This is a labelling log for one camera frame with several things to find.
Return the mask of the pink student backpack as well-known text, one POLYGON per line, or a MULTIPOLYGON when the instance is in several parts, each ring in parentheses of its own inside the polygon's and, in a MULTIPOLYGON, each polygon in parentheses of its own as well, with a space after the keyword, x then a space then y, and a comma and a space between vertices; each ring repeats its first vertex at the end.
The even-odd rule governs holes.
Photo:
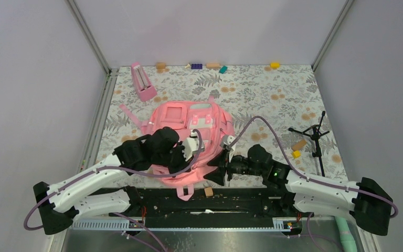
POLYGON ((224 154, 220 146, 222 137, 225 134, 235 136, 231 115, 213 98, 207 102, 166 102, 154 110, 148 121, 140 121, 124 104, 120 105, 120 109, 145 135, 169 127, 178 133, 182 143, 190 137, 198 137, 200 142, 204 142, 204 151, 195 153, 188 160, 188 166, 179 172, 169 172, 167 167, 152 164, 153 173, 160 175, 165 185, 176 188, 177 196, 184 201, 192 197, 195 183, 205 180, 204 175, 217 169, 207 163, 224 154))

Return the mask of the yellow marker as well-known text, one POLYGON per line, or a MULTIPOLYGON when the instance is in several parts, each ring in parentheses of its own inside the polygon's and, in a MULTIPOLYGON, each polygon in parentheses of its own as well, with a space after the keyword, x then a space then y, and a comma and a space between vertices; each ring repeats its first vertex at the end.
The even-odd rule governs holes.
POLYGON ((292 156, 294 159, 297 159, 301 156, 301 152, 300 151, 294 151, 292 152, 292 156))

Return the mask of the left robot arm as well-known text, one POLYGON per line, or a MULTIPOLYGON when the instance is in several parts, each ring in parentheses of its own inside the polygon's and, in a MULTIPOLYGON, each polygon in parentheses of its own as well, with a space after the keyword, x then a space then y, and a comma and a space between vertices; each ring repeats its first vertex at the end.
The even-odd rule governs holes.
POLYGON ((123 212, 137 215, 142 202, 135 187, 125 186, 108 193, 100 191, 132 174, 176 177, 190 170, 204 150, 205 139, 198 129, 191 130, 184 140, 169 127, 127 140, 85 171, 55 184, 35 184, 36 204, 24 219, 24 229, 43 229, 46 235, 53 235, 85 217, 123 212))

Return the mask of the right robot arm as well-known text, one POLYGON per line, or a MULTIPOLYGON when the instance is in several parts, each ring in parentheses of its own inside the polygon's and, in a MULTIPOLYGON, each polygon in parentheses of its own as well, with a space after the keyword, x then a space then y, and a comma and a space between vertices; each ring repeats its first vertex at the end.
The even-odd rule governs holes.
POLYGON ((263 185, 281 195, 284 215, 299 212, 341 217, 378 236, 388 234, 390 220, 398 215, 393 199, 373 179, 337 181, 307 174, 295 169, 288 159, 285 163, 274 160, 259 144, 253 145, 246 157, 234 155, 232 146, 238 138, 226 139, 221 153, 208 162, 215 169, 204 179, 224 185, 233 174, 261 176, 263 185))

